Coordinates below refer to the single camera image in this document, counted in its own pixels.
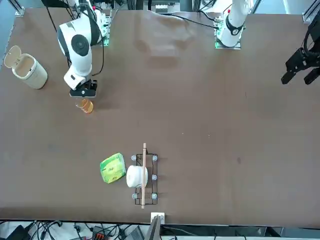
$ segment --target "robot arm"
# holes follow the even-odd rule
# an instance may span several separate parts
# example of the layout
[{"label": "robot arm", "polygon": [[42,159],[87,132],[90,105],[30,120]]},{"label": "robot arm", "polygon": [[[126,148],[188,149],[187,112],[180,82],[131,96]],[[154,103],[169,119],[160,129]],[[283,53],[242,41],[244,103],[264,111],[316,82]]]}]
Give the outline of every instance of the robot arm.
[{"label": "robot arm", "polygon": [[71,62],[63,79],[71,88],[72,97],[93,98],[96,96],[97,81],[91,80],[91,46],[107,35],[103,31],[107,18],[99,10],[93,10],[89,0],[79,0],[75,4],[80,18],[61,24],[57,31],[59,46]]},{"label": "robot arm", "polygon": [[[308,49],[308,37],[311,35],[314,45]],[[300,47],[286,61],[286,73],[281,78],[282,84],[288,84],[291,79],[300,71],[314,68],[304,77],[304,83],[311,84],[320,75],[320,11],[308,26],[308,30],[303,40],[303,47]]]},{"label": "robot arm", "polygon": [[230,13],[226,16],[218,36],[226,47],[234,47],[240,40],[244,23],[249,14],[249,0],[233,0]]}]

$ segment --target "metal rack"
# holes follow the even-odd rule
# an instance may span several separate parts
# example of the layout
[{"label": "metal rack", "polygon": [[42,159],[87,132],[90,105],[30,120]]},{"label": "metal rack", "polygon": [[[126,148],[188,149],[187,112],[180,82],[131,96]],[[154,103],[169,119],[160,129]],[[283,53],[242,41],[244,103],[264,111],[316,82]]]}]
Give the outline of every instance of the metal rack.
[{"label": "metal rack", "polygon": [[[142,166],[142,159],[143,154],[136,154],[136,160],[135,165],[136,166]],[[149,197],[145,198],[145,205],[156,205],[158,204],[158,155],[155,153],[149,153],[148,150],[146,150],[146,156],[152,157],[152,176],[151,176],[151,194]],[[132,195],[132,198],[134,199],[135,205],[141,205],[142,196],[141,196],[141,188],[136,187],[134,189],[134,194]]]}]

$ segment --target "wooden stick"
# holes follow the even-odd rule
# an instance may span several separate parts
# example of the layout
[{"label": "wooden stick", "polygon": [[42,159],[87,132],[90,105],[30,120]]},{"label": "wooden stick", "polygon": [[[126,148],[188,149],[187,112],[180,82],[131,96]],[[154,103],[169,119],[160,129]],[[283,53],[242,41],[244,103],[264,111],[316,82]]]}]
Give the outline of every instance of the wooden stick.
[{"label": "wooden stick", "polygon": [[141,208],[145,208],[145,194],[146,194],[146,154],[147,154],[147,144],[143,144],[143,157],[142,157],[142,200]]}]

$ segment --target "wire rack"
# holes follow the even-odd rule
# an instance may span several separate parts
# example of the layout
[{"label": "wire rack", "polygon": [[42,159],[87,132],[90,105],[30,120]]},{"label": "wire rack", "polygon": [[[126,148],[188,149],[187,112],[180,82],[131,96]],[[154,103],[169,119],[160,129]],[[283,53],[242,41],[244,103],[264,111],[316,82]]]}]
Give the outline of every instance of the wire rack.
[{"label": "wire rack", "polygon": [[[143,154],[136,154],[136,166],[142,166],[142,158],[143,158]],[[151,193],[150,194],[145,194],[144,198],[145,198],[145,205],[156,205],[158,204],[158,155],[155,153],[149,153],[148,150],[146,150],[146,156],[151,156],[151,162],[152,162],[152,175],[156,175],[157,178],[156,180],[152,180],[152,176],[149,177],[148,174],[148,178],[151,181]],[[142,201],[142,194],[141,194],[142,190],[140,187],[136,187],[134,189],[134,193],[137,195],[137,198],[134,199],[134,204],[135,205],[141,205],[141,201]],[[156,199],[152,199],[152,194],[156,194],[157,198]]]}]

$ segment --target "white cup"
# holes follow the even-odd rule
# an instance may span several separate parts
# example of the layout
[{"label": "white cup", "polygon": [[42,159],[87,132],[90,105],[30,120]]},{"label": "white cup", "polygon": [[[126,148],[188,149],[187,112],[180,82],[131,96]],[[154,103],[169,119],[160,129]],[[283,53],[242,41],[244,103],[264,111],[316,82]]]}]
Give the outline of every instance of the white cup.
[{"label": "white cup", "polygon": [[[142,187],[142,166],[131,165],[126,171],[126,184],[129,188],[141,188]],[[145,185],[148,183],[148,170],[145,168]]]}]

